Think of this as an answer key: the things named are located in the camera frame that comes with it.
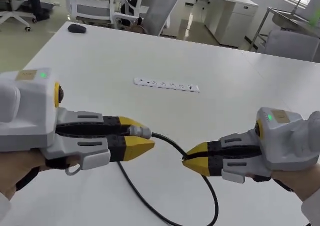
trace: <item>chair base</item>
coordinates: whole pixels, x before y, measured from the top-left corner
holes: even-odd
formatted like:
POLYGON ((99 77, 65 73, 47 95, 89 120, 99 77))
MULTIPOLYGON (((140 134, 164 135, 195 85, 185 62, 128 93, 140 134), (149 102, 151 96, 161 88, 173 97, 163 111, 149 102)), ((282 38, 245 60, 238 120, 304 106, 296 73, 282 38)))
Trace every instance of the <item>chair base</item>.
POLYGON ((0 25, 5 22, 6 20, 8 20, 10 17, 15 18, 17 21, 21 22, 22 24, 24 24, 26 27, 30 27, 30 24, 28 22, 26 22, 24 19, 22 19, 22 17, 29 17, 29 18, 33 18, 35 19, 35 16, 31 13, 25 13, 25 12, 9 12, 9 11, 4 11, 4 12, 0 12, 0 25))

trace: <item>office room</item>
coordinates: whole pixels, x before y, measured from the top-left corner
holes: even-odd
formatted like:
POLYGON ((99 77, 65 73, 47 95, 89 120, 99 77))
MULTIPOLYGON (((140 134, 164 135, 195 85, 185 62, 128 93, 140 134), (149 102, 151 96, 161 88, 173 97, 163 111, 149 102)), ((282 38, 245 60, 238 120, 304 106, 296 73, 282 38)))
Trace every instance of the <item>office room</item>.
POLYGON ((320 0, 0 0, 0 226, 320 226, 319 44, 320 0))

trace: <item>wall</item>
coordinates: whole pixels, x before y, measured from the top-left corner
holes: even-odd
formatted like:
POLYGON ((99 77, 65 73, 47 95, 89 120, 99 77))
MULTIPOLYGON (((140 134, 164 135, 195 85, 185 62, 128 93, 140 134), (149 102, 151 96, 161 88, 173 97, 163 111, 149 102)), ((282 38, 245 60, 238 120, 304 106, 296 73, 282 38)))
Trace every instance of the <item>wall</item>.
MULTIPOLYGON (((247 37, 253 39, 266 11, 267 7, 273 7, 280 10, 292 11, 294 8, 293 4, 290 4, 284 0, 251 0, 259 5, 257 13, 252 21, 251 27, 248 29, 247 37)), ((310 0, 308 7, 306 9, 298 8, 297 14, 308 19, 313 16, 316 9, 320 9, 320 0, 310 0)), ((270 30, 276 28, 277 26, 272 22, 272 15, 269 15, 266 20, 261 33, 268 34, 270 30)))

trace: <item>human hand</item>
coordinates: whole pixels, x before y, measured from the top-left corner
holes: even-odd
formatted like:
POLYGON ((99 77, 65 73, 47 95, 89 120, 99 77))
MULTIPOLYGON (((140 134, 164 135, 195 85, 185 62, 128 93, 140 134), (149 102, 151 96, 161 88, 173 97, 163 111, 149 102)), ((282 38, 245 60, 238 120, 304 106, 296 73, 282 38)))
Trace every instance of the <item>human hand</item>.
MULTIPOLYGON (((72 158, 67 162, 76 165, 72 158)), ((0 153, 0 193, 10 200, 16 192, 15 185, 35 167, 40 171, 50 169, 39 150, 0 153)))
POLYGON ((301 171, 274 171, 271 177, 290 187, 305 201, 320 189, 320 164, 301 171))

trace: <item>black strap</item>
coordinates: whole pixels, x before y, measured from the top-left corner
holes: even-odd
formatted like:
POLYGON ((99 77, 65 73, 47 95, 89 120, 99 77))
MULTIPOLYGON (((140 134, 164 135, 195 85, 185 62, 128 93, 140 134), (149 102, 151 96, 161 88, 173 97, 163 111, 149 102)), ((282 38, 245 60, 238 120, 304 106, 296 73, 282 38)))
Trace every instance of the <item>black strap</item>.
POLYGON ((17 191, 24 188, 24 186, 30 183, 38 175, 39 171, 40 167, 35 167, 31 169, 31 171, 26 176, 24 176, 23 179, 16 183, 17 191))
MULTIPOLYGON (((263 177, 263 176, 259 176, 259 175, 255 175, 253 180, 256 182, 266 182, 269 181, 271 178, 270 177, 263 177)), ((284 188, 285 190, 287 190, 288 192, 293 192, 293 190, 291 188, 289 188, 288 186, 286 186, 284 183, 282 183, 279 180, 274 179, 274 181, 281 186, 282 188, 284 188)))
MULTIPOLYGON (((70 167, 70 164, 67 164, 67 158, 55 158, 51 160, 45 160, 45 165, 50 168, 56 169, 67 169, 70 167)), ((28 183, 30 183, 39 173, 40 167, 35 167, 31 169, 31 171, 24 176, 19 182, 16 183, 17 191, 23 189, 28 183)))

